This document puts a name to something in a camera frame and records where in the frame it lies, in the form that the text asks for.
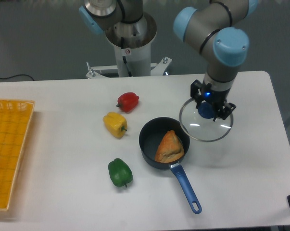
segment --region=gray floor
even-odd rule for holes
[[[151,61],[173,59],[171,74],[204,73],[207,63],[172,31],[176,15],[187,6],[199,10],[207,0],[144,0],[144,10],[156,20],[158,34]],[[0,3],[0,77],[25,73],[35,80],[85,78],[92,66],[115,65],[105,36],[91,34],[81,21],[82,0],[26,0]],[[251,46],[241,71],[270,74],[281,115],[290,111],[290,0],[259,0],[254,14],[235,25]],[[8,81],[28,81],[16,77]],[[287,128],[290,142],[290,126]]]

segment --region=light blue joint cap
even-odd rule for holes
[[[247,16],[253,13],[258,6],[258,0],[249,0],[249,11],[247,12]]]
[[[89,28],[89,30],[92,33],[99,35],[99,34],[102,34],[104,32],[101,29],[101,27],[99,27],[99,25],[96,23],[96,21],[93,20],[93,18],[85,10],[84,6],[81,6],[78,11],[79,11],[84,23],[86,24],[86,26]]]
[[[216,34],[213,51],[222,64],[235,67],[244,63],[249,45],[249,37],[243,30],[227,27]]]
[[[173,30],[182,42],[184,42],[185,31],[195,11],[197,11],[197,9],[189,6],[184,8],[175,18]]]

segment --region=green bell pepper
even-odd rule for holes
[[[113,184],[117,187],[126,186],[133,180],[132,171],[122,159],[116,158],[108,164],[108,171]]]

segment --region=yellow bell pepper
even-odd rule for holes
[[[116,138],[124,136],[127,128],[126,118],[116,112],[109,112],[103,117],[103,122],[107,130]]]

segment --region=red bell pepper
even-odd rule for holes
[[[133,92],[127,92],[119,96],[117,102],[117,107],[119,107],[123,112],[130,112],[139,103],[139,96]]]

